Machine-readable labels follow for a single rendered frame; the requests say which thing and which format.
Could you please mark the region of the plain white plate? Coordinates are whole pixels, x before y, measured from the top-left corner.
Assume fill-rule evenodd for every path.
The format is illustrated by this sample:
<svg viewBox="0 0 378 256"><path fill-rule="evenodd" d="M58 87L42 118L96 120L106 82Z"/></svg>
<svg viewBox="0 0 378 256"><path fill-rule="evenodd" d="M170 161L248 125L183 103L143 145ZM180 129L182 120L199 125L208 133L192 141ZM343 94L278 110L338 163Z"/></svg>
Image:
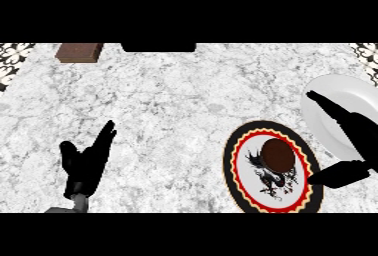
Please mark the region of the plain white plate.
<svg viewBox="0 0 378 256"><path fill-rule="evenodd" d="M378 124L378 88L355 77L324 75L310 81L301 97L303 118L321 144L340 160L362 160L337 121L307 97L309 91L318 92L344 109L360 113Z"/></svg>

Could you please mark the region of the brown chocolate cupcake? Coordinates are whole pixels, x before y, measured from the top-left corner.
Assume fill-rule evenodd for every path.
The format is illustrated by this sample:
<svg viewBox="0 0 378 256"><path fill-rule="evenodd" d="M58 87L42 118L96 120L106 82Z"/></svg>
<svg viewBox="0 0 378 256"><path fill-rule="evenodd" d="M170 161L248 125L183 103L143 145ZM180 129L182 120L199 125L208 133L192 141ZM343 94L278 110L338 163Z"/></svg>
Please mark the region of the brown chocolate cupcake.
<svg viewBox="0 0 378 256"><path fill-rule="evenodd" d="M278 173L288 172L295 165L294 151L287 142L278 138L269 139L262 147L264 166Z"/></svg>

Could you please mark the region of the black appliance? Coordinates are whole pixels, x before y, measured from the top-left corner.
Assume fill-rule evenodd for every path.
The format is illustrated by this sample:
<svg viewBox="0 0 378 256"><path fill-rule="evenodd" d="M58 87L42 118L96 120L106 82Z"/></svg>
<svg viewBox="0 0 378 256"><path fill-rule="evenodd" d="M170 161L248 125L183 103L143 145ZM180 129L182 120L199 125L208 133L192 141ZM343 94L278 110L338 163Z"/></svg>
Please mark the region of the black appliance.
<svg viewBox="0 0 378 256"><path fill-rule="evenodd" d="M123 43L121 47L126 52L194 52L197 49L197 44L195 43L173 43L173 44Z"/></svg>

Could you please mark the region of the brown wooden block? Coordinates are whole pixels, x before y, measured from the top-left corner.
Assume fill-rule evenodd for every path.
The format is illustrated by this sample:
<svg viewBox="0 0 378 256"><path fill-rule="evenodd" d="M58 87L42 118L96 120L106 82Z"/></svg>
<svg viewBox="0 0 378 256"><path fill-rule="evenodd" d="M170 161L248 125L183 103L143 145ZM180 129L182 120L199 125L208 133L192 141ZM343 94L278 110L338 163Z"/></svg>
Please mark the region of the brown wooden block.
<svg viewBox="0 0 378 256"><path fill-rule="evenodd" d="M62 63L96 63L102 47L102 43L64 43L55 57Z"/></svg>

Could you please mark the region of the black red patterned plate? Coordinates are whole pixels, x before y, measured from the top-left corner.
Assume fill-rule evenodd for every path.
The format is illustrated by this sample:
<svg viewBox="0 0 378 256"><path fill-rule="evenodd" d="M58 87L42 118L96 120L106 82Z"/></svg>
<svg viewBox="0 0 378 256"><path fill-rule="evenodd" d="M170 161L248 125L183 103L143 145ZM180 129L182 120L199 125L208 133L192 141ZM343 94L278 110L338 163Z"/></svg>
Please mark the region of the black red patterned plate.
<svg viewBox="0 0 378 256"><path fill-rule="evenodd" d="M298 134L273 121L245 123L228 139L223 175L245 213L316 213L324 187L307 178L319 172L315 154Z"/></svg>

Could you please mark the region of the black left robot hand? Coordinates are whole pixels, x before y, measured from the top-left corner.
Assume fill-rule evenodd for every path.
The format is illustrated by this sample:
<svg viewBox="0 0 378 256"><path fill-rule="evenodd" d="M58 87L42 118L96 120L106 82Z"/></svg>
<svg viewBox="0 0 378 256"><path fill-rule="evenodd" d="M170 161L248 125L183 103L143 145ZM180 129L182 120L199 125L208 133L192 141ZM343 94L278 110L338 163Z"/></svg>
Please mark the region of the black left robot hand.
<svg viewBox="0 0 378 256"><path fill-rule="evenodd" d="M59 144L62 155L62 168L68 174L64 197L70 199L81 194L90 197L98 189L105 165L109 158L109 150L117 130L115 123L109 120L99 132L93 145L78 151L70 141Z"/></svg>

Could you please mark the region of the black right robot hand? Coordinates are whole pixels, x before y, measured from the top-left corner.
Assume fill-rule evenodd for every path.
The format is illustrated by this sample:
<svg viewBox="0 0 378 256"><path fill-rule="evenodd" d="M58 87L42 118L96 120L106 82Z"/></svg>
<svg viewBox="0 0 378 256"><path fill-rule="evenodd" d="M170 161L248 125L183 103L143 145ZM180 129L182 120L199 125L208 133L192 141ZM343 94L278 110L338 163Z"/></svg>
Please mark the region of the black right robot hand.
<svg viewBox="0 0 378 256"><path fill-rule="evenodd" d="M360 113L350 112L318 92L309 91L306 95L337 121L362 156L362 160L340 161L307 178L309 184L338 189L366 179L369 170L378 172L378 150L374 149L378 146L378 124Z"/></svg>

